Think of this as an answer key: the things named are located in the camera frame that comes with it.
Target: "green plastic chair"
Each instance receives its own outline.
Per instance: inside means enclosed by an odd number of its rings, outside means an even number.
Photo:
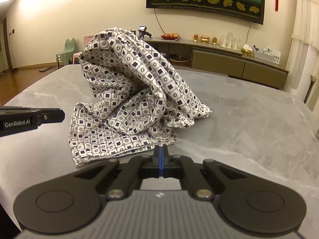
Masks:
[[[63,62],[63,65],[68,65],[69,60],[73,60],[73,54],[77,53],[77,47],[75,43],[75,38],[72,40],[66,40],[64,45],[64,51],[61,53],[56,54],[56,64],[58,66],[58,69],[60,68],[59,62]]]

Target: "chair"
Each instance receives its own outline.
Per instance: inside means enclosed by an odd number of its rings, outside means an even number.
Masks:
[[[93,38],[94,38],[94,35],[93,36],[85,36],[83,38],[84,46],[87,46]],[[73,54],[73,64],[74,64],[74,60],[76,58],[79,58],[80,53],[81,52]]]
[[[58,66],[58,69],[60,68],[59,62],[63,62],[63,65],[68,65],[69,60],[72,60],[73,54],[76,52],[76,43],[75,38],[72,40],[66,40],[64,45],[64,51],[61,53],[56,54],[56,63]]]

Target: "blue strip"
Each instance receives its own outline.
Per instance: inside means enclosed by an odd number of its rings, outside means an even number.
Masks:
[[[164,176],[164,149],[160,147],[159,149],[159,176]]]

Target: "cabinet drawer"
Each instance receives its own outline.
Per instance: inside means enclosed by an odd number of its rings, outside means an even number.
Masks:
[[[245,63],[242,78],[282,90],[287,73],[267,66]]]
[[[192,68],[241,77],[245,62],[210,52],[194,50]]]

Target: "red plate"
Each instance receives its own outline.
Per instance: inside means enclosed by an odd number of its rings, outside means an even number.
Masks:
[[[167,36],[162,35],[161,37],[162,37],[162,39],[167,39],[167,40],[178,40],[181,36],[179,36],[179,37],[167,37]]]

